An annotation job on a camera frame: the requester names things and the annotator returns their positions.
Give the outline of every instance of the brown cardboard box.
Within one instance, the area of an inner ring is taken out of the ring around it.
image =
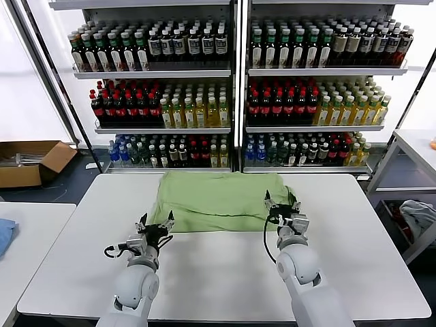
[[[0,187],[38,186],[52,181],[77,151],[59,141],[1,142],[0,161],[17,153],[45,155],[33,166],[0,167]]]

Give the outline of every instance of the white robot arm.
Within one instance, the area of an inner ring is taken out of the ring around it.
[[[146,327],[151,303],[159,289],[159,250],[171,240],[168,232],[174,225],[172,212],[163,224],[145,225],[146,214],[136,224],[138,233],[125,243],[111,245],[104,251],[109,258],[119,258],[124,251],[133,256],[127,268],[116,278],[114,300],[97,327]]]
[[[266,192],[268,222],[277,223],[280,249],[276,266],[292,298],[292,311],[299,327],[354,327],[339,293],[331,287],[320,268],[318,255],[307,244],[309,220],[300,214],[300,203],[276,204]],[[268,247],[268,255],[273,261]]]

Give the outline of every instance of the blue cloth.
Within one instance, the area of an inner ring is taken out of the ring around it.
[[[15,221],[0,219],[0,257],[6,252],[11,243],[14,228]]]

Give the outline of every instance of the green cloth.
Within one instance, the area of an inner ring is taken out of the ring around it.
[[[268,216],[266,190],[276,203],[295,200],[278,174],[168,172],[149,223],[165,221],[172,210],[171,232],[262,231]]]

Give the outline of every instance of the beverage display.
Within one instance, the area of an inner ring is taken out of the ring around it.
[[[104,82],[89,95],[101,127],[207,128],[230,127],[232,122],[226,83],[207,84],[207,97],[203,83]]]
[[[247,134],[244,167],[365,166],[370,149],[361,133]]]
[[[251,20],[252,68],[398,67],[414,30],[385,18]]]
[[[227,134],[117,134],[108,153],[114,168],[229,168],[229,146]]]
[[[227,34],[226,18],[214,22],[209,16],[203,22],[187,18],[120,24],[89,21],[72,31],[68,40],[79,72],[132,72],[152,69],[155,62],[216,65],[227,61]]]
[[[372,77],[252,78],[247,123],[250,127],[382,125],[390,100]]]

